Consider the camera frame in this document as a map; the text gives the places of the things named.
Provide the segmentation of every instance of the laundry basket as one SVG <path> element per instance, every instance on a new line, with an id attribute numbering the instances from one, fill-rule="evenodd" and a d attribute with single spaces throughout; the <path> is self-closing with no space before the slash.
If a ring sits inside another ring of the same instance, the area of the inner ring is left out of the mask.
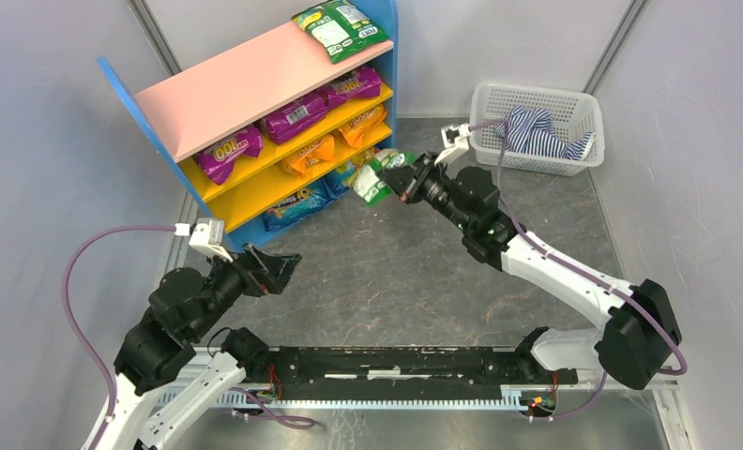
<path id="1" fill-rule="evenodd" d="M 484 82 L 474 91 L 471 102 L 471 125 L 506 118 L 509 112 L 519 105 L 526 109 L 543 108 L 550 111 L 556 137 L 566 143 L 579 141 L 588 131 L 596 132 L 598 137 L 581 161 L 506 152 L 505 167 L 572 176 L 603 162 L 603 121 L 600 107 L 598 101 L 587 94 Z M 504 146 L 504 140 L 495 133 L 495 127 L 486 127 L 471 135 L 471 146 L 477 152 L 479 164 L 495 166 L 498 165 L 498 156 Z"/>

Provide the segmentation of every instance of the gray wall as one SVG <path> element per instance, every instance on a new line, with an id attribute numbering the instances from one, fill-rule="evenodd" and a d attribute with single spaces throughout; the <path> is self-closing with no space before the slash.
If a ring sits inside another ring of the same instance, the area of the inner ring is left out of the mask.
<path id="1" fill-rule="evenodd" d="M 743 2 L 651 2 L 598 97 L 625 271 L 669 288 L 702 448 L 743 448 Z"/>
<path id="2" fill-rule="evenodd" d="M 146 1 L 184 68 L 285 23 L 292 14 L 318 3 Z M 501 80 L 582 90 L 629 0 L 397 3 L 399 115 L 458 116 L 470 111 L 471 95 L 480 82 Z"/>
<path id="3" fill-rule="evenodd" d="M 0 0 L 0 448 L 71 449 L 106 390 L 67 328 L 60 278 L 88 236 L 171 223 L 181 188 L 101 76 L 133 89 L 164 77 L 122 0 Z M 169 238 L 115 236 L 71 288 L 96 348 L 114 358 L 139 319 Z"/>

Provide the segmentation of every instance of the shelf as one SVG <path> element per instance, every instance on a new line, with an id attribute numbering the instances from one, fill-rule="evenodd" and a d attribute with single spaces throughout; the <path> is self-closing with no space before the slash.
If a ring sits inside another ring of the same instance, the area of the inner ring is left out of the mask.
<path id="1" fill-rule="evenodd" d="M 288 22 L 134 96 L 175 162 L 393 48 L 374 44 L 338 64 Z"/>
<path id="2" fill-rule="evenodd" d="M 316 141 L 330 131 L 349 122 L 352 118 L 391 98 L 391 96 L 393 96 L 393 91 L 383 84 L 378 97 L 349 100 L 335 110 L 328 112 L 327 116 L 313 127 L 308 128 L 281 145 L 276 145 L 264 137 L 264 149 L 261 151 L 261 154 L 258 157 L 237 158 L 231 176 L 221 185 L 209 180 L 192 158 L 181 161 L 179 166 L 192 183 L 192 186 L 203 198 L 204 202 L 210 202 L 220 194 L 229 191 L 244 180 L 280 161 L 287 155 L 294 153 L 305 145 Z"/>
<path id="3" fill-rule="evenodd" d="M 372 147 L 391 135 L 391 128 L 380 124 L 363 140 L 362 148 L 351 148 L 341 139 L 336 140 L 336 156 L 332 161 L 323 161 L 311 168 L 312 176 L 299 178 L 284 171 L 280 165 L 270 167 L 251 179 L 221 195 L 208 204 L 216 218 L 225 220 L 227 233 L 240 227 L 269 209 L 280 199 L 325 176 L 347 159 Z"/>

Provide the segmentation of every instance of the blue and white striped fabric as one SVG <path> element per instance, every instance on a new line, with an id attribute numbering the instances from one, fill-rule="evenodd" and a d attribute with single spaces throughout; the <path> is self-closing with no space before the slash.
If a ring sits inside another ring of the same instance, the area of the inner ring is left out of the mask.
<path id="1" fill-rule="evenodd" d="M 522 106 L 513 108 L 507 122 L 496 127 L 495 132 L 508 141 L 510 152 L 574 161 L 586 156 L 593 136 L 593 133 L 586 133 L 578 142 L 564 143 L 554 135 L 553 119 L 548 110 L 527 111 Z"/>

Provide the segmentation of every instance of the green and white snack bag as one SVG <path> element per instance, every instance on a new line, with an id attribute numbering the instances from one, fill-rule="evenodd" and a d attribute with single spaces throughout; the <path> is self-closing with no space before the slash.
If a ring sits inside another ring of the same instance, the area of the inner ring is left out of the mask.
<path id="1" fill-rule="evenodd" d="M 292 22 L 325 47 L 333 64 L 388 40 L 382 28 L 346 0 L 310 7 L 292 16 Z"/>
<path id="2" fill-rule="evenodd" d="M 392 193 L 388 185 L 382 181 L 377 172 L 383 169 L 394 169 L 401 166 L 412 164 L 416 161 L 416 156 L 412 153 L 400 152 L 394 148 L 387 148 L 379 151 L 374 158 L 366 163 L 352 185 L 352 190 L 357 193 L 369 206 L 374 206 L 377 202 L 383 200 L 388 194 Z"/>

